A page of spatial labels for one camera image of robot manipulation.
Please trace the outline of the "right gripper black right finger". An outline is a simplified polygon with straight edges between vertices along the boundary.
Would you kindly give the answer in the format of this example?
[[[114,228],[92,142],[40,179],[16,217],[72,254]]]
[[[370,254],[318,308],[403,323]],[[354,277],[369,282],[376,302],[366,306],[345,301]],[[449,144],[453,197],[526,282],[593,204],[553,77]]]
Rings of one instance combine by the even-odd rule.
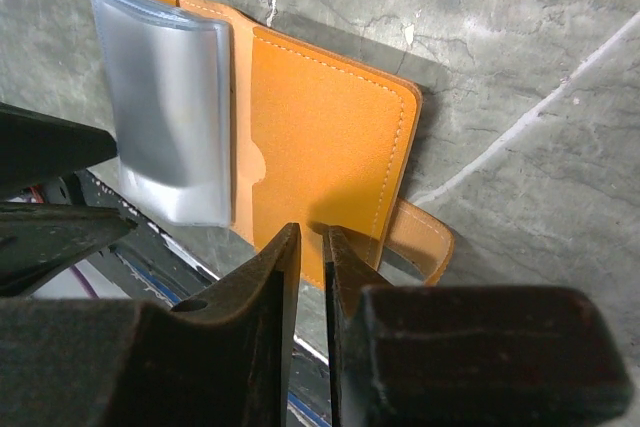
[[[336,426],[598,426],[633,383],[594,303],[544,286],[395,286],[323,235]]]

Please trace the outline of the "tan leather card holder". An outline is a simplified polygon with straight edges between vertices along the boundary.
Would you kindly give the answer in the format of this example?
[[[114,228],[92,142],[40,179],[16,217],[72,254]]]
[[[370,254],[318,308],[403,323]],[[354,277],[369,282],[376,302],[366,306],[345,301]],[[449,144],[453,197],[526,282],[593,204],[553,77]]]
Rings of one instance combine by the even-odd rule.
[[[377,268],[384,249],[435,284],[451,232],[399,196],[422,96],[410,81],[263,26],[212,0],[157,0],[232,30],[235,198],[232,228],[263,248],[301,228],[301,274],[322,287],[322,233],[344,228]]]

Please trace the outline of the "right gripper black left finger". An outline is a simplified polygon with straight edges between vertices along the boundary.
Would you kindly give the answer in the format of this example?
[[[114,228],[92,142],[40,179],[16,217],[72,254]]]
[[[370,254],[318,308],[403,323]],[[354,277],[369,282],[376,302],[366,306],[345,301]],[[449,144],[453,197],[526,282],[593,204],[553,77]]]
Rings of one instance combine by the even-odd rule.
[[[166,309],[133,299],[6,299],[5,426],[281,426],[301,261],[285,225]]]

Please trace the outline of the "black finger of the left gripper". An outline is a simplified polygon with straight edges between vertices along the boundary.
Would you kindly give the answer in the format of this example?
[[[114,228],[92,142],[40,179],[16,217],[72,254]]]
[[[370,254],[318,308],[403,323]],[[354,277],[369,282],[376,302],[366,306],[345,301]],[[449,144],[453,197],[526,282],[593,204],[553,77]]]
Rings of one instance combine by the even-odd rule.
[[[33,293],[136,227],[114,208],[3,202],[1,295]]]
[[[88,125],[1,104],[1,195],[117,156],[112,135]]]

